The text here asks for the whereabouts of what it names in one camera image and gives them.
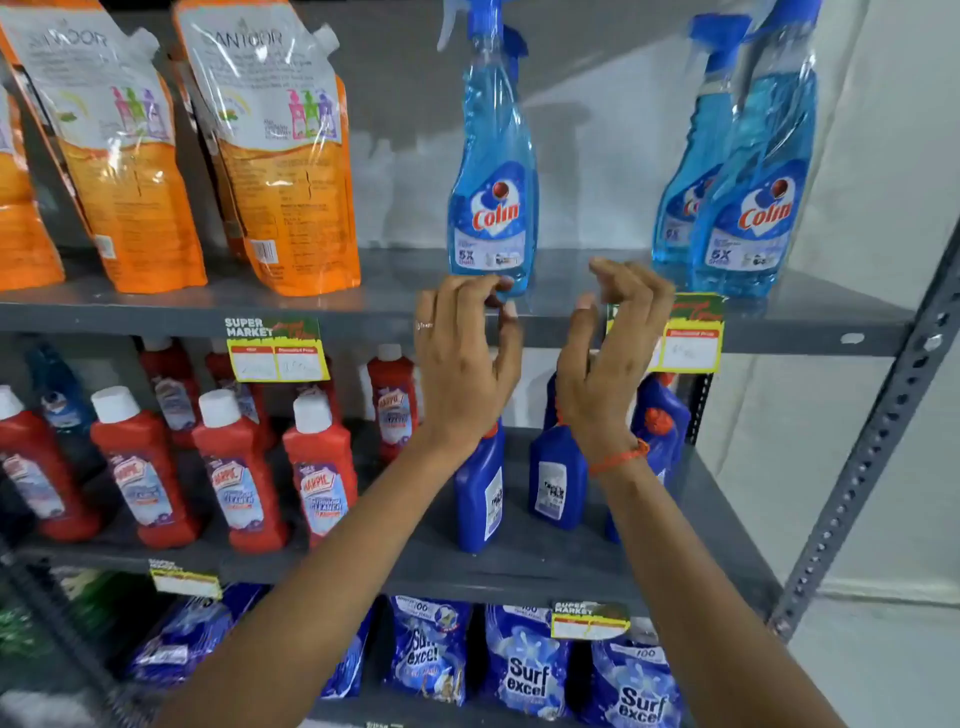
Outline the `blue glass cleaner spray bottle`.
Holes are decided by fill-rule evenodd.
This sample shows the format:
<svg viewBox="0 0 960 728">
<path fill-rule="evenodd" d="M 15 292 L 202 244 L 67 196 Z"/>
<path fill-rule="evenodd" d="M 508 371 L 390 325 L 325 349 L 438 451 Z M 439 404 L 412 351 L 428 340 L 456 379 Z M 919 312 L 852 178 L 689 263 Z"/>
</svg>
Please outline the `blue glass cleaner spray bottle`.
<svg viewBox="0 0 960 728">
<path fill-rule="evenodd" d="M 520 77 L 520 60 L 529 56 L 527 43 L 519 30 L 504 24 L 502 53 L 510 84 L 516 90 Z"/>
<path fill-rule="evenodd" d="M 692 230 L 702 200 L 729 150 L 738 114 L 733 82 L 739 47 L 748 35 L 748 14 L 703 13 L 689 24 L 691 56 L 705 54 L 705 64 L 686 146 L 678 168 L 661 195 L 652 247 L 654 264 L 687 265 Z"/>
<path fill-rule="evenodd" d="M 691 233 L 688 288 L 765 298 L 785 265 L 810 174 L 823 0 L 776 0 L 730 138 Z"/>
<path fill-rule="evenodd" d="M 471 57 L 463 74 L 462 159 L 447 203 L 450 273 L 512 280 L 499 301 L 521 297 L 531 281 L 539 240 L 539 172 L 519 85 L 502 53 L 506 0 L 442 0 L 438 51 L 465 14 Z"/>
</svg>

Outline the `dark blue cleaner bottle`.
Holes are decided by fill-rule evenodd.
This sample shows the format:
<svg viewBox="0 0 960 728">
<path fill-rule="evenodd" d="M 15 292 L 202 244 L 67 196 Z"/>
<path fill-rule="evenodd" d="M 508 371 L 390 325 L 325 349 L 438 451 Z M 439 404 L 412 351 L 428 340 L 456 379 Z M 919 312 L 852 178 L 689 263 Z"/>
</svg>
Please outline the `dark blue cleaner bottle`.
<svg viewBox="0 0 960 728">
<path fill-rule="evenodd" d="M 532 516 L 556 528 L 582 523 L 589 472 L 570 428 L 559 416 L 554 373 L 546 385 L 543 428 L 530 445 L 528 508 Z"/>
<path fill-rule="evenodd" d="M 678 471 L 689 432 L 691 414 L 673 391 L 675 374 L 651 372 L 639 385 L 630 419 L 630 432 L 646 445 L 643 456 L 658 482 L 676 502 L 680 489 Z"/>
<path fill-rule="evenodd" d="M 492 540 L 503 520 L 505 433 L 498 419 L 454 475 L 458 544 L 478 554 Z"/>
</svg>

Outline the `orange refill pouch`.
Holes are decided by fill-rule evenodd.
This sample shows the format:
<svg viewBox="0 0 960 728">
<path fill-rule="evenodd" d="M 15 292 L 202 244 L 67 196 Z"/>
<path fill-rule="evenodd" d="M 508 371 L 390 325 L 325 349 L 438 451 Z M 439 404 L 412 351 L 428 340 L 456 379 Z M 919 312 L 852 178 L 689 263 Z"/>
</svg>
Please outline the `orange refill pouch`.
<svg viewBox="0 0 960 728">
<path fill-rule="evenodd" d="M 173 19 L 253 273 L 284 297 L 360 286 L 336 32 L 309 30 L 291 0 L 177 0 Z"/>
<path fill-rule="evenodd" d="M 35 198 L 18 103 L 0 85 L 0 292 L 65 280 Z"/>
<path fill-rule="evenodd" d="M 0 0 L 0 52 L 122 294 L 208 283 L 159 50 L 99 0 Z"/>
</svg>

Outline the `person's left forearm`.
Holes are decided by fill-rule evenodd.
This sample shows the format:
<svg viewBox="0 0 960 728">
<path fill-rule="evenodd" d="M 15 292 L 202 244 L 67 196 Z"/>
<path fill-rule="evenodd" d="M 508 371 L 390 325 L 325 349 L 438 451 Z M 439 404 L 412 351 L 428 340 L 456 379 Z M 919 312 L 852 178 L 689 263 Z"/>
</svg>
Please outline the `person's left forearm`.
<svg viewBox="0 0 960 728">
<path fill-rule="evenodd" d="M 299 728 L 416 526 L 498 416 L 434 418 L 169 696 L 150 728 Z"/>
</svg>

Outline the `person's right forearm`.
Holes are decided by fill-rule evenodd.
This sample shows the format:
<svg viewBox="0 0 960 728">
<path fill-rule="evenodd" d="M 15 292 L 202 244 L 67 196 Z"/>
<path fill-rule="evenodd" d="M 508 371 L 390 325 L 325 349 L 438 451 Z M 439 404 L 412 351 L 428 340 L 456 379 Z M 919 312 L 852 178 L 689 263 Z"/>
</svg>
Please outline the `person's right forearm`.
<svg viewBox="0 0 960 728">
<path fill-rule="evenodd" d="M 698 728 L 848 728 L 647 464 L 598 480 Z"/>
</svg>

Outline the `orange wrist thread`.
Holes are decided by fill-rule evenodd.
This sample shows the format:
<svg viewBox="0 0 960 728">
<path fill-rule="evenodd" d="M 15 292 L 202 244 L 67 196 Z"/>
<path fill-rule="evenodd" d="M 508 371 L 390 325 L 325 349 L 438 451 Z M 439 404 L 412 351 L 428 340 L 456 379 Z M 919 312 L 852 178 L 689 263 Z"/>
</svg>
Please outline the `orange wrist thread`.
<svg viewBox="0 0 960 728">
<path fill-rule="evenodd" d="M 609 455 L 606 458 L 602 459 L 601 461 L 595 464 L 589 465 L 588 472 L 592 477 L 596 478 L 596 477 L 605 475 L 606 473 L 612 472 L 617 468 L 619 468 L 620 466 L 628 462 L 631 462 L 633 460 L 646 459 L 649 452 L 650 452 L 649 443 L 645 442 L 641 438 L 635 438 L 635 442 L 633 443 L 632 448 L 628 450 L 624 450 L 622 452 L 618 452 L 613 455 Z"/>
</svg>

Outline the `person's left hand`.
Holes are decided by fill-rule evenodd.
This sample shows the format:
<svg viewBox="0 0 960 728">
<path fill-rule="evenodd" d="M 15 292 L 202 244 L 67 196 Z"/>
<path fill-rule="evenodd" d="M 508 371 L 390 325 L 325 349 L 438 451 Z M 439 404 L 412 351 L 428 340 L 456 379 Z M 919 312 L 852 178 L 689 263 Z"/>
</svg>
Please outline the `person's left hand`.
<svg viewBox="0 0 960 728">
<path fill-rule="evenodd" d="M 455 467 L 497 423 L 513 391 L 498 391 L 498 293 L 505 276 L 449 275 L 438 289 L 420 291 L 414 307 L 414 348 L 424 394 L 429 442 Z"/>
</svg>

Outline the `person's right hand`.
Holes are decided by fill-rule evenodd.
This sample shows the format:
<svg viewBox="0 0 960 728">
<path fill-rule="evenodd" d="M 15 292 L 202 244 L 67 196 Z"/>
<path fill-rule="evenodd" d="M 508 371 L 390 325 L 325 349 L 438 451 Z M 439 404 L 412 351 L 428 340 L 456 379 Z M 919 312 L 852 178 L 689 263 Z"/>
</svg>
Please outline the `person's right hand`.
<svg viewBox="0 0 960 728">
<path fill-rule="evenodd" d="M 560 420 L 570 428 L 588 466 L 634 446 L 637 437 L 627 424 L 628 409 L 676 299 L 674 285 L 640 263 L 593 257 L 589 270 L 603 301 L 618 307 L 598 351 L 590 353 L 601 383 L 577 405 L 557 405 Z M 632 460 L 598 478 L 645 469 L 642 459 Z"/>
</svg>

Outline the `green packets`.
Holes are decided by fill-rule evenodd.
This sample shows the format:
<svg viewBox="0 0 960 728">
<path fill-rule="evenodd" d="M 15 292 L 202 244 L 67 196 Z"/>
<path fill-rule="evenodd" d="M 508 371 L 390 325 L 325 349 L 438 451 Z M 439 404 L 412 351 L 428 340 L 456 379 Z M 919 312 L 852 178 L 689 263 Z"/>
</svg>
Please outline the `green packets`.
<svg viewBox="0 0 960 728">
<path fill-rule="evenodd" d="M 68 624 L 106 660 L 125 652 L 162 610 L 143 576 L 63 567 L 53 570 L 50 584 Z M 39 659 L 53 651 L 49 633 L 0 578 L 0 659 Z"/>
</svg>

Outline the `blue cleaner bottle white cap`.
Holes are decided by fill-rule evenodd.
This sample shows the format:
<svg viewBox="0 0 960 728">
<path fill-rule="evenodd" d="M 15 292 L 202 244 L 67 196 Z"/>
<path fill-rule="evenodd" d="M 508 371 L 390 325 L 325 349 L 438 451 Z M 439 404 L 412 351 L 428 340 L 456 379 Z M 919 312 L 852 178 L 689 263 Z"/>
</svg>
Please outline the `blue cleaner bottle white cap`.
<svg viewBox="0 0 960 728">
<path fill-rule="evenodd" d="M 66 360 L 42 338 L 25 351 L 33 394 L 47 423 L 59 434 L 89 437 L 95 420 L 86 391 Z"/>
</svg>

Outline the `blue detergent packet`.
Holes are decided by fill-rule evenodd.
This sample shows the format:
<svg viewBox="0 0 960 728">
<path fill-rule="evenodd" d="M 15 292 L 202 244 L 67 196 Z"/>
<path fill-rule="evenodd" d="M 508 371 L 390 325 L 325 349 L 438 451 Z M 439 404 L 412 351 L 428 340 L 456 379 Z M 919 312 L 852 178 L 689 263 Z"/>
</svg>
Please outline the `blue detergent packet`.
<svg viewBox="0 0 960 728">
<path fill-rule="evenodd" d="M 388 598 L 393 641 L 383 682 L 408 695 L 461 707 L 467 696 L 470 602 Z"/>
<path fill-rule="evenodd" d="M 233 583 L 219 599 L 181 599 L 134 651 L 126 679 L 156 688 L 185 683 L 268 591 L 266 585 Z"/>
<path fill-rule="evenodd" d="M 333 675 L 323 687 L 319 695 L 320 700 L 342 700 L 356 698 L 359 695 L 366 643 L 376 612 L 377 605 L 372 604 L 352 637 L 342 660 L 338 662 Z"/>
<path fill-rule="evenodd" d="M 571 640 L 553 637 L 548 608 L 487 604 L 485 697 L 553 722 L 570 714 Z"/>
<path fill-rule="evenodd" d="M 652 620 L 590 648 L 591 670 L 580 719 L 596 728 L 681 728 L 685 701 Z"/>
</svg>

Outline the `yellow green price tag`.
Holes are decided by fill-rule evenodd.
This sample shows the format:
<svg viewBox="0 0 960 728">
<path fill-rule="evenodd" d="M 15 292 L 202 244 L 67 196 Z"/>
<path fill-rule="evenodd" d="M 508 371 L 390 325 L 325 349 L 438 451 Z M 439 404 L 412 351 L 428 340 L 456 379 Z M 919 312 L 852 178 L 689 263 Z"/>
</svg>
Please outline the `yellow green price tag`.
<svg viewBox="0 0 960 728">
<path fill-rule="evenodd" d="M 627 607 L 618 602 L 557 601 L 551 608 L 550 636 L 554 640 L 606 641 L 631 627 Z"/>
<path fill-rule="evenodd" d="M 715 374 L 722 356 L 727 299 L 714 293 L 678 293 L 647 372 Z"/>
<path fill-rule="evenodd" d="M 306 314 L 225 317 L 226 353 L 240 383 L 330 380 L 319 320 Z"/>
<path fill-rule="evenodd" d="M 192 599 L 222 601 L 223 588 L 213 573 L 192 571 L 173 561 L 148 559 L 149 575 L 157 592 Z"/>
</svg>

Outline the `group of red cleaner bottles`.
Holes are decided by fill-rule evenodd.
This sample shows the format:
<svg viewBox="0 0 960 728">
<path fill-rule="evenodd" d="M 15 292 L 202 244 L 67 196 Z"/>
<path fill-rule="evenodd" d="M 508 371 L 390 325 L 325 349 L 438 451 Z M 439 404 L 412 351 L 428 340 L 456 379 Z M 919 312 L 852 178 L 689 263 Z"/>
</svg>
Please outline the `group of red cleaner bottles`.
<svg viewBox="0 0 960 728">
<path fill-rule="evenodd" d="M 196 543 L 204 522 L 188 499 L 169 429 L 143 409 L 131 390 L 115 385 L 90 397 L 89 437 L 103 472 L 136 523 L 141 543 L 170 551 Z M 290 540 L 289 523 L 268 461 L 269 440 L 243 413 L 232 389 L 198 398 L 200 423 L 192 436 L 207 491 L 215 498 L 236 552 L 277 552 Z M 309 539 L 316 545 L 358 498 L 352 436 L 332 417 L 324 393 L 294 402 L 294 424 L 282 437 Z M 0 470 L 31 510 L 46 538 L 88 542 L 104 518 L 89 500 L 57 443 L 52 426 L 0 384 Z"/>
</svg>

